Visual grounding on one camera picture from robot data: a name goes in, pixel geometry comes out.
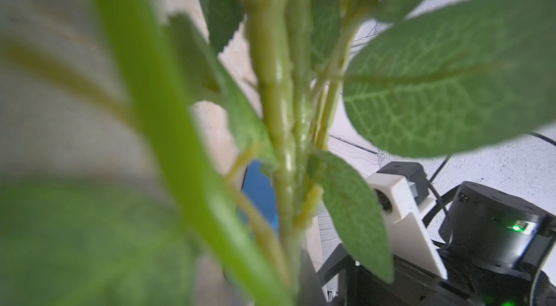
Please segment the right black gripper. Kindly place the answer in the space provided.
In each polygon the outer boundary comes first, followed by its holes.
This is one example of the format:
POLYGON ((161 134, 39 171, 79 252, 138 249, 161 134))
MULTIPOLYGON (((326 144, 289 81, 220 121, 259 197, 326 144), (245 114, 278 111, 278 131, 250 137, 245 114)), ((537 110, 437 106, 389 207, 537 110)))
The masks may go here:
POLYGON ((321 283, 345 280, 334 305, 554 305, 543 265, 555 247, 555 216, 519 197, 464 182, 442 197, 449 206, 434 252, 445 277, 395 258, 384 283, 356 265, 343 246, 319 270, 321 283))

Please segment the blue tape dispenser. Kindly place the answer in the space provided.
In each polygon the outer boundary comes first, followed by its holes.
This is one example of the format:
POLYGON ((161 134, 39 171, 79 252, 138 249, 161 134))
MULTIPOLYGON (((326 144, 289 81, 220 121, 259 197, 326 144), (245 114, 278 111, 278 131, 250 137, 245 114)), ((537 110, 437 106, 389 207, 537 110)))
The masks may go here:
POLYGON ((279 216, 275 190, 270 179, 261 172, 262 162, 252 161, 243 179, 242 192, 259 210, 271 228, 279 232, 279 216))

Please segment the artificial flower bouquet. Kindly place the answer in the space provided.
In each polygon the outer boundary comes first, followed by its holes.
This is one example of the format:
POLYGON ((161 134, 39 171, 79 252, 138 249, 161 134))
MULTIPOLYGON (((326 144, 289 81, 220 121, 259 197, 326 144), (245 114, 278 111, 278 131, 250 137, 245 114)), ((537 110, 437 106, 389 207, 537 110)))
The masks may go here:
POLYGON ((1 304, 193 305, 208 253, 250 302, 297 305, 320 205, 390 284, 377 195, 327 150, 338 100, 411 158, 555 121, 555 0, 199 1, 1 0, 1 304))

